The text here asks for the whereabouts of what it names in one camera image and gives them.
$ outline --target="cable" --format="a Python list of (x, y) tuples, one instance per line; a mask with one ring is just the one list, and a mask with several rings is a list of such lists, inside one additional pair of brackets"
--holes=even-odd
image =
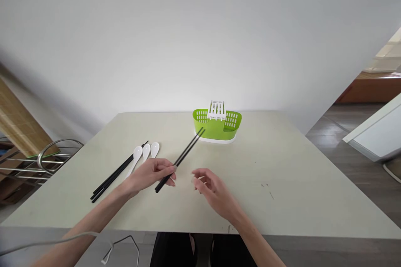
[(384, 169), (392, 178), (394, 178), (396, 181), (398, 181), (398, 182), (401, 184), (401, 179), (399, 179), (393, 172), (391, 172), (391, 171), (387, 168), (386, 164), (383, 164), (383, 169)]
[[(114, 242), (113, 245), (115, 245), (115, 244), (117, 244), (117, 243), (120, 243), (121, 241), (124, 241), (124, 240), (127, 239), (127, 238), (131, 238), (131, 239), (132, 239), (132, 241), (134, 242), (135, 247), (136, 247), (136, 249), (137, 249), (137, 251), (138, 251), (138, 257), (137, 257), (137, 267), (138, 267), (138, 266), (139, 266), (139, 247), (138, 247), (138, 245), (136, 244), (136, 242), (135, 242), (133, 236), (131, 236), (131, 235), (126, 236), (125, 238), (122, 238), (121, 240), (118, 240), (117, 242)], [(107, 264), (107, 260), (108, 260), (108, 258), (107, 258), (107, 260), (104, 261), (105, 257), (110, 256), (110, 253), (112, 252), (112, 250), (113, 250), (113, 247), (111, 247), (111, 248), (109, 249), (109, 251), (106, 253), (106, 255), (103, 257), (102, 263), (103, 263), (104, 265)]]
[[(98, 237), (100, 234), (97, 233), (97, 232), (83, 232), (83, 233), (80, 233), (80, 234), (78, 234), (76, 236), (72, 236), (72, 237), (69, 237), (69, 238), (66, 238), (66, 239), (54, 240), (54, 241), (33, 242), (33, 243), (29, 243), (29, 244), (24, 244), (24, 245), (16, 246), (16, 247), (13, 247), (13, 248), (10, 248), (10, 249), (7, 249), (7, 250), (4, 250), (4, 251), (0, 252), (0, 257), (3, 256), (3, 255), (6, 255), (6, 254), (9, 254), (9, 253), (16, 252), (18, 250), (24, 249), (24, 248), (31, 247), (31, 246), (59, 244), (59, 243), (68, 242), (68, 241), (74, 240), (76, 238), (80, 238), (80, 237), (88, 236), (88, 235)], [(123, 240), (125, 240), (127, 238), (131, 238), (132, 239), (132, 241), (134, 242), (135, 247), (136, 247), (136, 249), (138, 251), (138, 257), (137, 257), (137, 267), (138, 267), (138, 264), (139, 264), (139, 247), (136, 244), (136, 242), (134, 240), (134, 237), (131, 236), (131, 235), (126, 236), (125, 238), (123, 238), (121, 240), (118, 240), (117, 242), (114, 242), (114, 243), (112, 243), (110, 240), (107, 240), (107, 242), (110, 244), (110, 249), (106, 253), (106, 255), (103, 257), (103, 259), (101, 260), (103, 265), (106, 265), (107, 262), (109, 261), (110, 255), (111, 255), (111, 253), (113, 251), (113, 248), (114, 248), (114, 245), (117, 244), (117, 243), (120, 243), (121, 241), (123, 241)]]

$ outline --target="floor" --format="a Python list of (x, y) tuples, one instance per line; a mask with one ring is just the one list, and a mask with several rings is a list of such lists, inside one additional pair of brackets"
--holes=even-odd
[[(342, 141), (382, 105), (340, 105), (331, 107), (313, 126), (307, 138), (330, 159), (361, 191), (384, 213), (401, 227), (401, 184), (392, 179), (381, 167)], [(12, 209), (2, 214), (10, 214)], [(0, 249), (37, 239), (60, 237), (64, 229), (3, 229), (0, 227)], [(149, 266), (156, 233), (105, 232), (102, 235), (113, 241), (133, 234), (140, 248), (140, 266)], [(316, 237), (266, 236), (266, 240), (290, 266), (401, 266), (401, 241), (383, 239), (349, 239)], [(200, 259), (198, 266), (207, 266), (211, 236), (198, 234)], [(77, 266), (102, 266), (101, 258), (108, 250), (104, 240), (95, 241)], [(8, 266), (27, 265), (48, 247), (29, 248), (4, 257)], [(136, 250), (131, 243), (118, 244), (108, 266), (135, 266)]]

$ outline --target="white spoon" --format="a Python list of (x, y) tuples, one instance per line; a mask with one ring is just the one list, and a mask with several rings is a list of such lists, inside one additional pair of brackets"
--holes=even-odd
[(141, 146), (136, 146), (134, 150), (134, 164), (132, 165), (131, 169), (128, 171), (127, 175), (125, 178), (131, 175), (132, 171), (134, 171), (135, 165), (139, 161), (139, 159), (142, 156), (142, 147)]
[(143, 146), (143, 161), (147, 160), (147, 157), (149, 156), (150, 153), (150, 145), (146, 144)]
[(152, 154), (152, 159), (154, 159), (157, 156), (157, 153), (159, 152), (160, 145), (158, 142), (153, 142), (152, 146), (150, 147), (150, 153)]

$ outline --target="black pants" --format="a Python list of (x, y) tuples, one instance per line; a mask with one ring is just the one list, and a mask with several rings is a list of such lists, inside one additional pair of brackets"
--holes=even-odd
[[(150, 267), (185, 266), (194, 267), (196, 258), (188, 233), (157, 233)], [(211, 249), (212, 267), (249, 266), (256, 267), (251, 254), (239, 235), (213, 235)]]

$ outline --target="utensil drying rack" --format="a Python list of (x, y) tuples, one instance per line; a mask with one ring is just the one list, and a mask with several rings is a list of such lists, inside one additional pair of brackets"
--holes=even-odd
[[(60, 142), (65, 142), (65, 141), (72, 141), (77, 146), (59, 146), (58, 148), (63, 152), (63, 150), (76, 150), (74, 153), (68, 154), (68, 153), (57, 153), (53, 154), (47, 157), (43, 157), (46, 151), (53, 146), (54, 144), (58, 144)], [(3, 158), (0, 160), (0, 174), (11, 178), (16, 181), (22, 181), (24, 184), (30, 185), (30, 186), (41, 186), (43, 185), (47, 180), (49, 180), (53, 174), (55, 174), (68, 160), (73, 157), (82, 147), (84, 146), (83, 143), (81, 143), (78, 140), (74, 139), (62, 139), (55, 141), (53, 143), (50, 143), (47, 145), (36, 158), (14, 158), (17, 154), (21, 153), (19, 150), (16, 150), (6, 158)], [(23, 161), (27, 162), (25, 166), (23, 167), (18, 167), (18, 168), (5, 168), (2, 167), (1, 164), (3, 164), (5, 161)], [(34, 164), (38, 165), (38, 168), (33, 168), (32, 165)]]

